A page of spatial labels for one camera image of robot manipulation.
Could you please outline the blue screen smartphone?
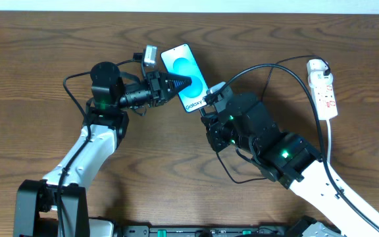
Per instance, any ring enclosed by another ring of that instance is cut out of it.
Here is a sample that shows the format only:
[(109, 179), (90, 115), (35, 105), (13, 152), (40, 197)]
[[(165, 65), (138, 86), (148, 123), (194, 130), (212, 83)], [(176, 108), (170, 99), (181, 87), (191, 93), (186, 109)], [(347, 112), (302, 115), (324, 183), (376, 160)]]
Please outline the blue screen smartphone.
[(206, 106), (208, 87), (190, 46), (185, 43), (163, 51), (161, 59), (168, 73), (182, 79), (174, 85), (180, 89), (178, 96), (184, 111), (191, 113)]

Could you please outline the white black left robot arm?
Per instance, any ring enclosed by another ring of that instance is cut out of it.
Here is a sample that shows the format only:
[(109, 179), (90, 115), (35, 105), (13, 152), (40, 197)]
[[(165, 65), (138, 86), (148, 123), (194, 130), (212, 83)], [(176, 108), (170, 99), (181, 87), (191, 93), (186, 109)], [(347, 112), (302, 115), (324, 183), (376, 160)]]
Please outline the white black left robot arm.
[(86, 192), (124, 139), (127, 111), (164, 105), (191, 85), (188, 76), (158, 70), (138, 78), (111, 62), (98, 63), (87, 74), (93, 96), (79, 108), (80, 137), (51, 172), (18, 188), (14, 236), (118, 236), (114, 221), (89, 216)]

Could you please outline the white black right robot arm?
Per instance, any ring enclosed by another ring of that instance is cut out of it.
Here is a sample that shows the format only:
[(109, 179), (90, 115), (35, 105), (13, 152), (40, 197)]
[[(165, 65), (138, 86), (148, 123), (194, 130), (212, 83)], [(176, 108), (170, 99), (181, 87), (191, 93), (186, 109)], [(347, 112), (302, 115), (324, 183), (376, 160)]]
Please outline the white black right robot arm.
[(215, 152), (234, 145), (272, 182), (308, 201), (344, 236), (379, 236), (379, 212), (351, 189), (305, 138), (282, 132), (253, 93), (231, 95), (202, 123)]

